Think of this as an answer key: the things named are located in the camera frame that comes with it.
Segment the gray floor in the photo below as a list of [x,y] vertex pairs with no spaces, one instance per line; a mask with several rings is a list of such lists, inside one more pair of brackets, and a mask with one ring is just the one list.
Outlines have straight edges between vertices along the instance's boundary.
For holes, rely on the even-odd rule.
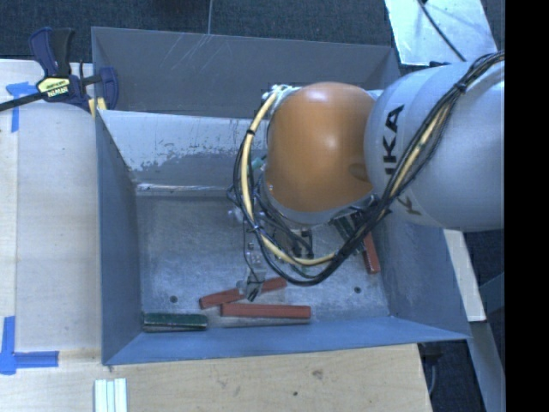
[[[481,2],[504,49],[505,0]],[[0,58],[30,58],[28,37],[43,26],[74,28],[70,57],[84,62],[91,61],[91,26],[394,45],[383,0],[0,0]],[[466,240],[480,285],[503,271],[503,231],[467,233]],[[504,364],[504,309],[490,321]],[[484,410],[467,345],[443,343],[441,350],[435,412]]]

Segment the wire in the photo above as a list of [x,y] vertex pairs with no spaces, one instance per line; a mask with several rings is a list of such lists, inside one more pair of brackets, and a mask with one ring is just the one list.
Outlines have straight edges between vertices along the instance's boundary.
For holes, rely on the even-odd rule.
[[209,0],[208,9],[208,35],[212,33],[212,12],[214,10],[214,0]]
[[425,7],[425,5],[423,4],[423,1],[422,0],[417,0],[418,1],[418,4],[419,6],[421,7],[421,10],[423,11],[423,13],[425,14],[425,16],[427,17],[427,19],[429,20],[429,22],[432,24],[432,26],[435,28],[435,30],[438,32],[438,34],[441,36],[441,38],[444,40],[444,42],[449,46],[449,48],[456,54],[456,56],[461,59],[461,61],[467,61],[463,55],[461,55],[461,53],[455,48],[454,44],[448,39],[448,37],[444,34],[444,32],[440,29],[440,27],[438,26],[438,24],[433,20],[433,18],[431,17],[431,14],[429,14],[429,11],[427,10],[427,8]]

